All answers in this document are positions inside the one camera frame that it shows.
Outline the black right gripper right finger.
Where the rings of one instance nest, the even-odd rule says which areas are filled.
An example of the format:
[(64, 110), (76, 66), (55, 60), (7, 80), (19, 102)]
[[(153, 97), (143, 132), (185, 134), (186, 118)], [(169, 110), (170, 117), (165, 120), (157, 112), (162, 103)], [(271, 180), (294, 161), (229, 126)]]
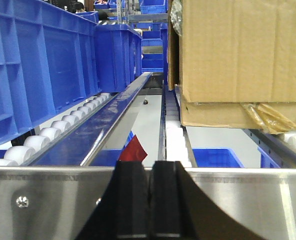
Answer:
[(150, 176), (153, 240), (261, 240), (215, 204), (178, 161), (157, 161)]

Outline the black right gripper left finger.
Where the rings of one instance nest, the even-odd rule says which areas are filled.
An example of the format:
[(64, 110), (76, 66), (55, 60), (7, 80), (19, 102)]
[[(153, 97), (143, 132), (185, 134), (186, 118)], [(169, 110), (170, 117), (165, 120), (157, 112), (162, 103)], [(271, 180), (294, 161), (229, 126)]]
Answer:
[(118, 161), (77, 240), (147, 240), (148, 181), (139, 161)]

